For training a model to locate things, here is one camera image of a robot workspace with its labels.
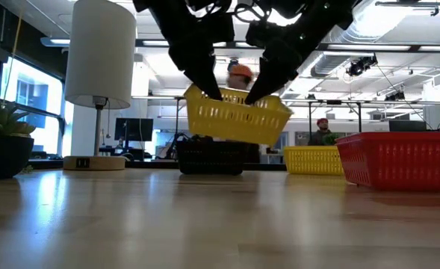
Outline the red plastic slotted basket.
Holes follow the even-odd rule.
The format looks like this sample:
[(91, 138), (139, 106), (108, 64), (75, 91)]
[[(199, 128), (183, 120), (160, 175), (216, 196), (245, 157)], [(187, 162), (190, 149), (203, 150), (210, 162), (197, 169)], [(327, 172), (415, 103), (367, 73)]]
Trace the red plastic slotted basket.
[(440, 191), (440, 140), (336, 141), (348, 182), (384, 191)]
[(346, 140), (357, 139), (390, 139), (390, 140), (405, 140), (405, 139), (425, 139), (425, 140), (440, 140), (440, 132), (361, 132), (352, 134), (346, 137), (340, 137), (336, 140), (344, 142)]

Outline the silver ventilation duct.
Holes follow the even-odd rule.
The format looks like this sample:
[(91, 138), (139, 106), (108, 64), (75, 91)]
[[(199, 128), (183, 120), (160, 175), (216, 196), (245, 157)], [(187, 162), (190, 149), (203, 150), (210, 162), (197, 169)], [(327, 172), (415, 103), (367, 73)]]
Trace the silver ventilation duct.
[(317, 63), (311, 68), (311, 75), (313, 77), (323, 78), (332, 74), (344, 62), (349, 60), (350, 56), (345, 55), (325, 55), (319, 57)]

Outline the black aluminium table frame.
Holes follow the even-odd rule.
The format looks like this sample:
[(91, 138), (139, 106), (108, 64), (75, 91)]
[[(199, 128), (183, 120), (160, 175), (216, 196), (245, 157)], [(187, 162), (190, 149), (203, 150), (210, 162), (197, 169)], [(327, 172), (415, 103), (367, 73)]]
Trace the black aluminium table frame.
[[(46, 160), (46, 159), (31, 159), (28, 161), (28, 165), (32, 166), (35, 170), (49, 170), (49, 169), (62, 169), (63, 160)], [(140, 161), (127, 161), (126, 168), (138, 168), (138, 169), (178, 169), (177, 162), (140, 162)], [(286, 171), (285, 164), (250, 164), (245, 163), (243, 170), (249, 171)]]

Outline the black ceiling rail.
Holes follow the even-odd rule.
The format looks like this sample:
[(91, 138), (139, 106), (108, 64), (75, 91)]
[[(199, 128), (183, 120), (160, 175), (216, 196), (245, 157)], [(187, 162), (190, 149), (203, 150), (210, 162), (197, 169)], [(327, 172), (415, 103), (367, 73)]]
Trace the black ceiling rail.
[(396, 0), (396, 1), (376, 1), (376, 6), (382, 7), (415, 7), (415, 8), (432, 8), (431, 16), (439, 13), (439, 1), (422, 1), (422, 0)]

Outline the white lamp with wooden base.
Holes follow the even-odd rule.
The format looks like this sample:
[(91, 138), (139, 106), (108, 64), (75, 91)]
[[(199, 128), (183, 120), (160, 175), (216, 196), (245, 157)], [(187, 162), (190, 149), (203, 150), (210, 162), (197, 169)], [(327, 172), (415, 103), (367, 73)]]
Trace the white lamp with wooden base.
[(66, 68), (65, 100), (96, 111), (91, 129), (93, 154), (63, 158), (65, 170), (124, 170), (124, 157), (100, 155), (102, 111), (130, 107), (136, 20), (109, 0), (73, 5)]

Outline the black flat screen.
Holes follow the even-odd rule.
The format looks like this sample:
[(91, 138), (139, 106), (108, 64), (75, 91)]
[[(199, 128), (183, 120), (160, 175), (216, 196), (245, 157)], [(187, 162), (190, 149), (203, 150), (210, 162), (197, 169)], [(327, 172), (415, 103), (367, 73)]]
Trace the black flat screen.
[(424, 121), (414, 120), (389, 120), (390, 132), (425, 132), (427, 124)]

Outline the person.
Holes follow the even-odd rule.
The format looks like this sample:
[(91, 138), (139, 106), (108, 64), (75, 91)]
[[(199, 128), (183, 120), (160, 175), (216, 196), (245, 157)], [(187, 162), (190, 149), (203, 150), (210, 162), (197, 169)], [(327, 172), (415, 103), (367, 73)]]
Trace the person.
[(229, 68), (226, 86), (236, 90), (247, 90), (254, 78), (252, 70), (243, 64), (235, 64)]
[(339, 138), (338, 134), (331, 132), (327, 118), (317, 120), (317, 131), (314, 132), (308, 142), (309, 146), (333, 146)]

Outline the black ceiling spotlight cluster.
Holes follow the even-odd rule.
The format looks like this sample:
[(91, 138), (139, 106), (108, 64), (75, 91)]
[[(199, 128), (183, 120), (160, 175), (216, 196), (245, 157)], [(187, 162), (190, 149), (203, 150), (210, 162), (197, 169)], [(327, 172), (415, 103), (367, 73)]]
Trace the black ceiling spotlight cluster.
[(361, 57), (358, 60), (354, 60), (350, 63), (350, 66), (346, 69), (346, 74), (351, 77), (360, 76), (363, 72), (369, 70), (372, 66), (378, 63), (375, 55), (369, 57)]

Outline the potted green succulent plant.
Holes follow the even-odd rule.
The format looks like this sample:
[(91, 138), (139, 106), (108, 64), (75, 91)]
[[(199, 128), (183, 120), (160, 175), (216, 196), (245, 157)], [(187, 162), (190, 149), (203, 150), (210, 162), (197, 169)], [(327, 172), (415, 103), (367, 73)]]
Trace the potted green succulent plant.
[(0, 179), (20, 173), (28, 163), (34, 146), (35, 126), (24, 122), (27, 112), (18, 111), (15, 102), (0, 99)]

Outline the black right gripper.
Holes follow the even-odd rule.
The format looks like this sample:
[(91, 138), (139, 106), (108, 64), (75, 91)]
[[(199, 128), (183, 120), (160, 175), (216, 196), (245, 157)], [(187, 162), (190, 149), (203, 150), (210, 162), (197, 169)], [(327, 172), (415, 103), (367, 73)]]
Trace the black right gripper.
[(280, 26), (267, 19), (253, 21), (247, 44), (264, 50), (260, 73), (245, 98), (252, 105), (297, 77), (297, 69), (330, 31), (330, 0), (307, 0), (296, 22)]

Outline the yellow plastic slotted basket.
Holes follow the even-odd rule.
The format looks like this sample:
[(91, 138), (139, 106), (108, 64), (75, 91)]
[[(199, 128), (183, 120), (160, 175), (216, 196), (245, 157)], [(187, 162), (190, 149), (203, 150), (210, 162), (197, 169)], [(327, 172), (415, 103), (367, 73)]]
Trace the yellow plastic slotted basket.
[(190, 133), (273, 145), (294, 114), (278, 96), (266, 96), (246, 105), (248, 92), (230, 88), (220, 92), (221, 101), (209, 98), (194, 84), (185, 91)]
[(284, 152), (284, 159), (290, 174), (344, 175), (339, 151), (287, 151)]
[(286, 146), (283, 151), (300, 151), (300, 150), (309, 150), (309, 151), (338, 151), (337, 146)]

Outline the black computer monitor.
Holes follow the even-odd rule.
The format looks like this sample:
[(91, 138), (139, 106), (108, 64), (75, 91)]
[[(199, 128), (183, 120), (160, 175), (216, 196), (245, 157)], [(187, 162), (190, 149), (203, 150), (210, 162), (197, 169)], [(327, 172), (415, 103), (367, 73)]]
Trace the black computer monitor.
[(128, 141), (151, 141), (153, 119), (116, 118), (114, 139)]

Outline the black plastic slotted basket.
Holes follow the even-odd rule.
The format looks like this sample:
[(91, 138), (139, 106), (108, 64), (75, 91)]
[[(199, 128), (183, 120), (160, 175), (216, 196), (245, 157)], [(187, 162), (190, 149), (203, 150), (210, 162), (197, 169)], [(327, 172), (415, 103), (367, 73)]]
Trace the black plastic slotted basket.
[(242, 174), (247, 145), (241, 142), (179, 141), (176, 145), (179, 169), (183, 174)]
[(191, 142), (191, 143), (236, 143), (243, 144), (243, 142), (235, 141), (235, 140), (217, 140), (211, 136), (204, 136), (199, 134), (194, 134), (191, 137), (184, 137), (181, 139), (182, 142)]

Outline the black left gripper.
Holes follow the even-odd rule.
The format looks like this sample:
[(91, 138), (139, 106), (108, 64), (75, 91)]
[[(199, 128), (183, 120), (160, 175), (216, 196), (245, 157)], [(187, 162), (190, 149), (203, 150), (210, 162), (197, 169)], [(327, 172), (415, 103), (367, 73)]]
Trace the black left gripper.
[(148, 0), (173, 63), (208, 97), (220, 101), (213, 45), (234, 39), (231, 4), (232, 0)]

